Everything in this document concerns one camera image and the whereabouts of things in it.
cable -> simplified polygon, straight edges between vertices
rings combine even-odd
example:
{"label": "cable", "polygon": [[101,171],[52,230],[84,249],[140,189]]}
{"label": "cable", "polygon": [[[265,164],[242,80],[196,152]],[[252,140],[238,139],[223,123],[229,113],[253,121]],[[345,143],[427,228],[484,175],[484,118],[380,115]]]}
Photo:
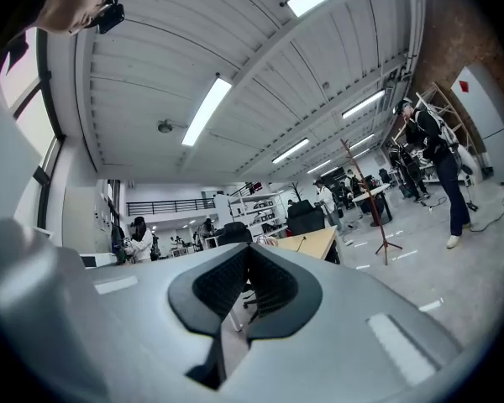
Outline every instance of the cable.
{"label": "cable", "polygon": [[472,233],[483,233],[491,224],[494,224],[495,222],[499,222],[500,219],[504,216],[504,211],[500,214],[498,218],[493,219],[491,222],[487,223],[485,227],[481,228],[480,230],[473,230],[472,228],[470,231]]}
{"label": "cable", "polygon": [[301,248],[302,242],[304,242],[305,240],[306,240],[306,236],[303,236],[301,242],[299,243],[299,247],[297,248],[297,252],[299,252],[299,249]]}
{"label": "cable", "polygon": [[424,207],[429,207],[430,209],[433,209],[434,207],[437,207],[437,206],[440,206],[440,205],[443,205],[444,203],[446,202],[446,196],[444,197],[440,197],[438,199],[438,203],[436,205],[428,205],[427,203],[425,203],[424,201],[420,201],[420,204]]}

floor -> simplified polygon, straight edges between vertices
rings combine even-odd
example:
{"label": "floor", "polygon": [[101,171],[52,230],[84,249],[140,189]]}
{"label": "floor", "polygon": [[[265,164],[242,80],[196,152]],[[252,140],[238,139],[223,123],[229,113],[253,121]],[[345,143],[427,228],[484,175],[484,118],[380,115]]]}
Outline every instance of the floor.
{"label": "floor", "polygon": [[[428,186],[432,195],[428,205],[445,196],[438,184]],[[467,190],[462,192],[468,200]],[[470,188],[478,212],[470,212],[472,229],[483,228],[504,211],[504,186],[492,179]],[[449,202],[428,207],[403,199],[397,188],[386,192],[393,215],[384,226],[388,241],[402,246],[390,247],[377,255],[381,231],[370,226],[371,217],[359,219],[359,210],[345,212],[344,220],[354,222],[355,230],[344,235],[352,240],[342,247],[343,264],[370,274],[395,292],[421,307],[449,330],[462,346],[483,338],[504,312],[504,216],[483,233],[464,231],[460,244],[446,249],[449,237]],[[248,322],[255,307],[243,308],[239,299],[234,310],[241,322]],[[227,373],[245,356],[246,325],[235,332],[227,318],[223,323],[223,351]]]}

white lab coat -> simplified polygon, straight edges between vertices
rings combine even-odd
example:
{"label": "white lab coat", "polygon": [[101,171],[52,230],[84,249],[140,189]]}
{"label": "white lab coat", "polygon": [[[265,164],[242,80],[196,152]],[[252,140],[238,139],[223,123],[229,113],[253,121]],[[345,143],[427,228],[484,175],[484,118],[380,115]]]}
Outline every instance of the white lab coat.
{"label": "white lab coat", "polygon": [[321,190],[319,190],[318,193],[318,198],[320,202],[325,203],[324,207],[327,208],[328,213],[334,212],[336,204],[333,200],[333,193],[326,186],[321,187]]}
{"label": "white lab coat", "polygon": [[131,240],[131,246],[125,247],[125,253],[127,255],[133,255],[135,263],[151,260],[150,254],[152,246],[153,234],[151,234],[151,230],[146,227],[142,240],[140,240],[139,242],[137,242],[136,240]]}

desk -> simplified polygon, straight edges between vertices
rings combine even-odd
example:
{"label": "desk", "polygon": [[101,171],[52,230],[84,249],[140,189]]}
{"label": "desk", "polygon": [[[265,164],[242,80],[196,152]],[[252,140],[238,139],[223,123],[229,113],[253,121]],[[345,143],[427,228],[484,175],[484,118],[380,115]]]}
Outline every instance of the desk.
{"label": "desk", "polygon": [[[390,212],[390,208],[388,207],[388,203],[385,199],[385,192],[384,191],[387,190],[388,188],[390,188],[390,184],[384,184],[384,185],[378,186],[377,188],[374,188],[373,190],[370,191],[372,196],[381,196],[383,202],[385,203],[386,216],[388,217],[388,219],[382,218],[381,224],[387,224],[388,222],[390,222],[393,219],[392,214]],[[353,203],[362,202],[363,200],[367,199],[368,197],[370,197],[368,192],[365,192],[364,194],[354,198]],[[379,224],[377,222],[375,222],[375,219],[374,219],[374,221],[371,223],[371,226],[378,227]]]}
{"label": "desk", "polygon": [[310,255],[315,259],[325,259],[335,237],[336,227],[323,228],[316,232],[281,238],[278,240],[278,248],[297,251]]}

white ceiling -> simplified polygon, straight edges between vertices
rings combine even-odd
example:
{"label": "white ceiling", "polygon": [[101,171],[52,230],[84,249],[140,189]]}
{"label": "white ceiling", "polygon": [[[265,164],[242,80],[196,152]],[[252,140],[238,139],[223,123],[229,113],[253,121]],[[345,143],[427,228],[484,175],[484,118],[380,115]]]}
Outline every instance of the white ceiling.
{"label": "white ceiling", "polygon": [[[76,67],[86,70],[76,90],[101,173],[138,181],[287,181],[327,157],[343,164],[341,138],[353,144],[375,133],[355,153],[381,144],[391,126],[388,106],[407,87],[387,79],[407,62],[409,0],[330,0],[302,18],[281,7],[284,1],[120,0],[122,24],[80,37]],[[196,145],[183,146],[216,73],[234,88]],[[387,99],[341,119],[385,86],[396,86]],[[169,134],[157,131],[164,119],[174,125]],[[304,137],[306,148],[271,163]]]}

